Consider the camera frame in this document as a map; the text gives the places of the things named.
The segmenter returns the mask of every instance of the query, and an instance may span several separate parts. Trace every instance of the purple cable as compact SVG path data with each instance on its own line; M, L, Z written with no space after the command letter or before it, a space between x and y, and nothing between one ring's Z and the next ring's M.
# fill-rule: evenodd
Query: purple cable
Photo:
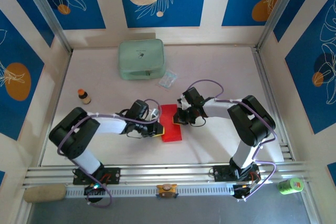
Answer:
M122 116L118 116L118 115L104 115L104 114L95 114L95 115L88 115L85 118L83 118L82 120L80 120L78 123L76 123L72 129L68 132L68 134L63 138L63 140L59 143L58 148L57 148L57 154L61 155L61 156L65 156L62 152L61 152L61 148L64 145L65 141L70 137L70 135L83 123L85 122L87 119L89 118L115 118L115 119L121 119L124 121L129 121L129 122L134 122L134 123L142 123L142 124L151 124L151 123L155 123L157 120L159 120L161 114L162 114L162 110L161 110L161 106L160 104L153 100L153 99L146 99L144 100L144 102L146 101L152 101L155 102L157 104L158 110L159 110L159 116L152 120L152 121L148 121L148 122L143 122L143 121L138 121L138 120L134 120L134 119L128 119L128 118L124 118ZM112 204L112 194L110 193L110 191L108 190L108 188L101 183L99 180L97 180L96 178L94 178L91 174L89 174L85 169L83 169L82 167L80 167L74 160L70 159L71 162L74 163L74 165L78 166L79 169L85 174L87 175L89 178L91 178L95 183L97 183L98 185L100 185L110 196L110 202L107 205L94 205L91 204L93 207L97 207L97 208L106 208L109 207ZM89 194L87 195L86 198L87 202L89 202Z
M217 81L209 80L209 79L202 79L202 80L195 81L194 83L192 83L192 84L189 86L189 88L187 88L187 90L190 89L190 88L191 88L193 85L195 85L196 83L199 83L199 82L202 82L202 81L213 82L213 83L217 84L218 86L220 86L220 88L222 89L222 91L221 91L221 93L219 93L218 95L216 95L215 98L219 97L221 94L224 93L224 88L223 88L223 86L222 86L220 83L218 83Z
M273 134L274 138L270 139L270 140L266 140L262 143L260 143L256 149L256 151L254 152L253 156L252 156L252 159L255 159L255 157L257 156L260 148L264 145L264 144L267 144L269 142L272 142L274 140L277 139L277 133L275 133L275 131L272 129L271 126L268 125L268 123L260 116L258 115L257 112L255 112L253 109L251 109L248 105L246 105L245 103L243 102L240 102L240 101L235 101L235 100L215 100L216 102L228 102L228 103L237 103L237 104L240 104L242 106L244 106L245 108L247 108L256 118L258 118L259 120L261 120L261 122L263 123L263 125L266 126L266 128ZM262 187L264 185L264 183L275 173L275 170L277 168L277 165L273 162L269 162L269 161L257 161L255 160L256 163L260 163L260 164L269 164L269 165L273 165L274 168L272 170L272 172L267 176L267 178L255 189L253 190L246 198L244 198L244 200L247 200L250 196L252 196L257 190L260 189L260 187Z

